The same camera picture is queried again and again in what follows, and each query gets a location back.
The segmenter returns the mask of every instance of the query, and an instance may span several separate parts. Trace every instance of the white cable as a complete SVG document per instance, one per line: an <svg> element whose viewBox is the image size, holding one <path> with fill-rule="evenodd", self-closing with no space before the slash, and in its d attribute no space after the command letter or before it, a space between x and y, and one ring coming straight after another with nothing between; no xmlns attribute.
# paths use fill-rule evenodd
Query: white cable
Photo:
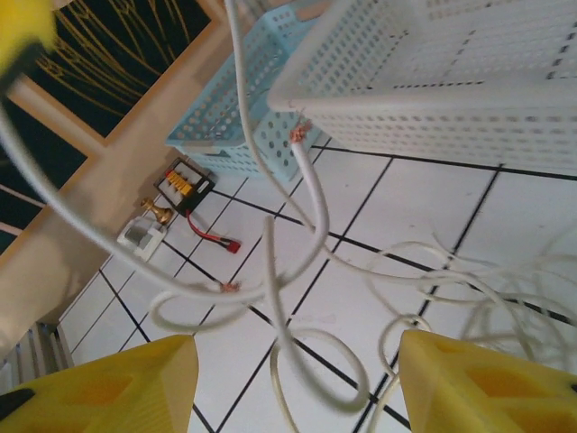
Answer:
<svg viewBox="0 0 577 433"><path fill-rule="evenodd" d="M484 329L485 335L478 336L478 337L471 337L472 341L477 341L483 344L497 344L499 341L507 341L513 335L490 335L488 320L490 319L490 309L493 306L503 309L508 313L508 315L512 319L512 327L515 332L514 338L518 341L527 358L533 358L533 347L539 348L544 347L545 345L540 342L540 345L537 344L539 340L534 336L530 336L527 334L527 330L523 328L523 321L517 316L517 311L526 312L529 310L522 301L531 299L535 302L542 302L543 305L540 306L541 309L545 307L545 305L551 305L552 308L555 308L559 311L564 311L566 317L570 318L573 324L577 323L577 319L575 315L565 308L564 306L556 303L550 299L544 299L542 296L538 296L538 294L543 292L542 282L540 277L537 275L540 273L548 273L557 278L563 279L566 282L571 283L573 286L577 287L577 282L571 280L569 277L562 275L558 272L552 272L546 269L546 266L551 263L577 263L577 257L571 254L550 254L554 248L554 245L559 242L562 238L560 235L554 237L551 242L545 246L544 251L540 256L537 256L534 260L529 261L527 263L521 263L515 266L508 266L508 267L498 267L495 263L489 263L485 261L473 260L473 259L464 259L457 257L455 254L448 252L443 246L439 243L440 247L418 243L418 242L410 242L410 243L400 243L397 245L393 245L388 250L381 252L381 255L386 253L395 253L396 251L401 251L403 249L407 249L409 247L417 247L423 251L427 251L433 254L435 257L447 261L453 261L452 266L456 266L457 269L460 266L460 263L471 263L483 266L482 269L472 271L472 272L458 272L458 271L435 271L425 273L420 278L409 278L409 277L400 277L396 275L388 275L378 272L373 272L369 269L363 269L358 266L354 266L349 264L348 262L344 261L340 257L332 254L331 251L324 246L324 242L326 239L326 234L328 233L328 212L326 209L325 197L322 192L322 188L318 178L314 172L312 164L308 159L306 153L299 145L294 145L294 153L298 161L298 165L303 172L303 177L305 179L305 183L307 184L307 188L311 195L311 199L313 201L313 208L316 217L316 225L313 227L312 223L308 219L305 212L294 202L293 198L287 193L287 191L282 188L279 182L271 175L269 170L266 167L266 164L262 160L257 145L252 137L252 131L250 128L250 119L248 116L249 109L248 103L246 98L246 91L245 91L245 78L244 78L244 66L243 66L243 45L242 45L242 35L239 28L238 16L236 12L236 8L234 5L233 0L225 0L227 13L229 16L231 30L233 34L233 43L234 43L234 57L235 57L235 64L236 64L236 77L237 77L237 87L238 87L238 99L239 99L239 112L241 114L241 121L243 125L243 132L245 135L246 142L251 149L252 155L254 160L256 161L257 165L261 169L261 172L267 177L267 179L273 184L275 189L280 193L280 195L285 199L285 201L292 206L300 216L303 224L313 232L312 242L308 248L307 253L303 254L303 257L300 259L298 264L287 272L283 272L277 276L275 264L274 264L274 254L273 254L273 231L272 231L272 220L271 218L267 218L265 220L265 232L264 232L264 239L265 239L265 246L267 248L267 254L265 254L266 261L267 261L267 284L258 285L256 288L251 290L242 290L238 293L218 293L215 290L218 290L219 287L217 285L205 285L201 283L197 284L183 284L178 281L172 280L170 277L165 275L163 272L151 267L149 264L142 262L140 259L137 259L133 256L128 250L124 249L121 245L119 245L112 237L106 235L101 230L93 227L90 223L88 223L85 219L83 219L76 211L71 209L58 195L58 191L50 184L49 180L44 176L40 168L34 162L31 155L26 151L25 147L23 146L20 138L15 133L13 127L10 125L4 111L0 107L0 142L2 142L6 153L8 156L13 160L14 165L18 168L18 170L22 173L22 175L29 181L29 183L36 189L36 191L43 197L47 203L52 206L57 213L59 213L65 220L67 220L72 226L74 226L78 231L86 235L88 238L93 240L96 244L101 246L102 248L106 249L109 253L115 255L117 258L121 259L122 261L128 263L131 267L136 269L137 272L142 273L151 281L154 281L156 284L159 284L164 290L170 290L170 292L162 293L159 297L157 297L151 306L151 318L155 323L157 323L161 327L165 327L168 330L172 330L174 332L197 332L201 330L207 329L214 329L217 327L222 327L226 324L231 323L233 320L239 318L244 312L246 312L246 305L254 302L258 299L261 299L264 291L267 291L267 298L273 307L273 322L275 327L279 333L279 341L278 345L275 345L271 354L271 374L273 376L273 383L275 385L275 390L277 392L277 396L279 398L279 403L283 412L285 413L285 418L294 429L297 431L296 424L294 420L290 416L289 409L287 407L286 401L284 400L284 396L282 395L282 390L280 387L280 381L278 377L278 368L276 362L278 361L278 353L279 350L282 348L284 353L288 356L291 363L296 367L298 375L305 380L305 384L307 388L313 392L320 400L324 401L327 405L332 407L333 409L351 412L354 410L359 410L363 407L364 403L367 401L368 397L368 380L366 377L366 372L364 372L364 368L362 367L361 362L359 359L354 355L349 347L347 347L341 340L332 336L324 331L318 330L304 330L304 331L295 331L294 334L291 334L286 326L286 317L284 315L284 311L282 310L282 306L280 303L279 291L282 290L284 287L287 287L292 281L294 281L306 268L307 266L313 262L314 258L317 256L321 248L325 249L326 254L328 257L338 263L339 265L349 269L352 272L357 272L361 276L368 278L368 279L375 279L379 281L388 281L397 284L405 284L405 285L412 285L416 286L417 289L423 294L424 297L427 299L438 301L438 302L447 302L447 303L464 303L467 302L470 305L476 306L475 314L472 315L472 321L470 324L476 319L478 315L481 315L481 319L483 321L482 328ZM517 280L522 281L524 283L533 284L536 287L538 292L537 295L530 295L526 293L497 293L494 289L492 289L489 285L485 282L481 281L481 278L501 278L506 281L507 284L513 286L513 290L515 289L517 284ZM426 286L431 285L444 285L449 283L458 283L466 287L469 290L468 285L472 285L478 289L480 289L486 299L482 299L479 301L461 301L460 299L448 299L441 296L436 295L427 295L424 293L424 288ZM387 306L387 300L384 299L376 290L374 286L371 287L371 291L375 295L379 295L381 301L383 301L383 305L387 308L391 309L391 311L396 310L392 308L392 306ZM213 322L209 325L204 324L202 327L193 326L189 324L180 324L175 323L167 318L163 317L160 313L160 308L163 304L167 301L176 298L177 296L187 296L192 299L197 299L199 301L210 302L210 303L234 303L239 304L239 309L234 311L233 313L229 314L224 318L218 319L216 322ZM519 302L518 304L511 304L509 305L505 299L517 299ZM546 342L548 346L554 347L559 350L561 353L561 360L563 365L567 363L567 354L570 351L574 351L575 347L568 346L563 339L561 333L558 332L558 329L554 326L554 322L550 317L549 313L544 310L545 314L541 318L539 316L539 320L545 324L545 329L552 330L552 337L553 340L558 342L558 345L549 344ZM380 338L380 346L379 346L379 353L382 360L385 362L383 366L385 370L391 374L393 378L389 384L389 387L384 392L383 396L381 397L378 408L373 413L373 418L370 424L370 431L374 429L376 426L376 422L382 409L385 407L391 393L394 391L394 388L398 385L398 376L394 374L390 365L386 362L385 356L382 353L382 348L385 346L385 340L389 335L390 330L393 328L394 325L399 323L400 321L407 322L409 321L411 324L413 321L417 323L424 324L422 318L418 318L412 315L398 315L398 317L391 322L389 326L385 328L383 334ZM300 356L299 351L296 349L292 337L293 336L313 336L317 338L321 338L328 342L330 345L339 350L343 356L347 359L347 361L353 367L353 370L357 374L357 380L359 383L359 390L357 395L351 401L343 401L333 395L331 392L326 390L317 380L316 377L312 374L310 370L307 369L306 364L304 363L302 357Z"/></svg>
<svg viewBox="0 0 577 433"><path fill-rule="evenodd" d="M266 288L267 288L267 300L272 308L272 323L277 329L277 345L283 351L285 351L286 356L290 362L295 367L298 375L303 380L306 387L313 392L316 397L321 401L324 401L329 407L339 410L341 412L350 413L361 410L366 401L369 398L369 379L367 378L367 373L364 367L359 361L359 358L353 353L353 351L347 347L341 340L330 334L323 333L322 331L315 330L304 330L301 331L301 335L317 336L322 337L327 343L333 345L337 348L349 362L352 369L357 376L357 383L359 383L359 389L356 396L352 400L345 401L340 399L338 396L332 392L325 389L325 386L317 380L312 371L305 364L302 355L297 349L297 346L293 342L293 336L287 328L287 318L285 312L282 308L282 302L279 295L279 281L277 279L277 273L274 263L274 233L273 233L273 219L272 216L267 216L264 219L264 233L262 235L262 240L265 247L265 264L266 264ZM277 384L276 389L280 390L280 384Z"/></svg>

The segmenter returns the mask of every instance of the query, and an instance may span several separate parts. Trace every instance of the stripped wire end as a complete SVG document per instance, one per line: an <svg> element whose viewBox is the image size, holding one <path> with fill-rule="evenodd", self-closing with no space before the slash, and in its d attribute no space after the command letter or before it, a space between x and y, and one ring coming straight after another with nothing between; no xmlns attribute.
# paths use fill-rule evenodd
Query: stripped wire end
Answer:
<svg viewBox="0 0 577 433"><path fill-rule="evenodd" d="M302 144L305 141L305 138L307 138L307 132L313 127L310 120L307 120L304 123L301 123L300 120L301 117L298 118L294 129L290 131L290 141L294 144Z"/></svg>
<svg viewBox="0 0 577 433"><path fill-rule="evenodd" d="M236 293L241 288L240 282L226 282L221 284L220 291L222 293Z"/></svg>

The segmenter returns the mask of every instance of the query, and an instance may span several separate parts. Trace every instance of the tiled floor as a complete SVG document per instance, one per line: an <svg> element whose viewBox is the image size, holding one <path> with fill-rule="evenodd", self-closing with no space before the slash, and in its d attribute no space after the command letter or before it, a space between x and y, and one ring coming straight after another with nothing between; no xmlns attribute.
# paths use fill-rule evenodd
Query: tiled floor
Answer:
<svg viewBox="0 0 577 433"><path fill-rule="evenodd" d="M434 231L446 247L464 256L514 263L539 253L577 214L574 177L346 152L331 142L313 149L312 155L330 207L328 246L362 266L375 251L396 242L432 242ZM310 209L299 179L288 189L304 209ZM231 255L214 244L199 242L178 216L151 263L181 281L236 280L245 285L258 281L261 222L267 215L276 218L279 267L302 254L308 237L292 209L284 207L282 198L261 180L220 179L216 192L200 205L197 214L203 226L241 239L243 247ZM560 252L576 253L577 243L572 240L563 242ZM411 252L404 257L380 258L375 269L410 276L427 266L441 267L443 263ZM566 281L551 281L549 286L551 297L577 308L574 287ZM316 327L341 338L360 357L371 384L371 402L365 410L349 416L337 414L309 396L281 357L281 380L301 431L366 429L374 402L388 379L380 365L377 341L395 314L420 314L437 332L448 336L458 336L471 314L462 307L428 304L407 287L378 287L391 304L389 310L375 302L361 278L320 256L283 293L292 318L290 326ZM441 290L456 291L452 287ZM158 292L159 288L114 257L109 259L62 318L75 363L167 336L147 315L149 302ZM166 314L188 323L210 322L227 311L190 300L175 301L165 308ZM257 303L233 325L196 336L200 376L189 431L287 431L270 385L269 355L275 332L269 315L269 307ZM563 332L575 338L575 328L566 326ZM353 374L343 358L316 340L303 338L301 343L307 361L325 383L342 395L353 395ZM397 347L398 335L397 341L391 339L385 347L389 359L396 357ZM401 390L385 411L379 431L409 431Z"/></svg>

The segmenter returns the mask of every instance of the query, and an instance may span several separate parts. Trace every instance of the perforated basket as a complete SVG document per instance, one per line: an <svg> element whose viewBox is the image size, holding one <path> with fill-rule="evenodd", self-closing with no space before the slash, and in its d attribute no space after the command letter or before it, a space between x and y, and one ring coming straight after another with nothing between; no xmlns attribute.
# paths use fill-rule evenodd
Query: perforated basket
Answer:
<svg viewBox="0 0 577 433"><path fill-rule="evenodd" d="M254 139L269 170L285 181L298 170L289 146L289 132L297 116L270 111L266 98L289 55L313 25L314 20L300 22L296 11L296 5L285 5L267 12L244 38ZM303 145L309 149L319 134L320 130L314 128ZM260 176L244 140L233 55L206 85L166 144L213 172Z"/></svg>
<svg viewBox="0 0 577 433"><path fill-rule="evenodd" d="M339 0L269 93L344 146L577 169L577 2Z"/></svg>

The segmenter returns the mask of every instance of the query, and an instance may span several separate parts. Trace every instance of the yellow 3d printed part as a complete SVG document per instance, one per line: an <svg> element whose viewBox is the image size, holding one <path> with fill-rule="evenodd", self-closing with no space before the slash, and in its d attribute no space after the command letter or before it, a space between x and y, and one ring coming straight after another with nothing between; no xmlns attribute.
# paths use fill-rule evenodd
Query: yellow 3d printed part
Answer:
<svg viewBox="0 0 577 433"><path fill-rule="evenodd" d="M413 433L577 432L572 374L416 330L398 371Z"/></svg>
<svg viewBox="0 0 577 433"><path fill-rule="evenodd" d="M198 377L192 336L170 336L19 388L34 395L3 433L185 433Z"/></svg>
<svg viewBox="0 0 577 433"><path fill-rule="evenodd" d="M56 42L51 0L0 0L0 97Z"/></svg>

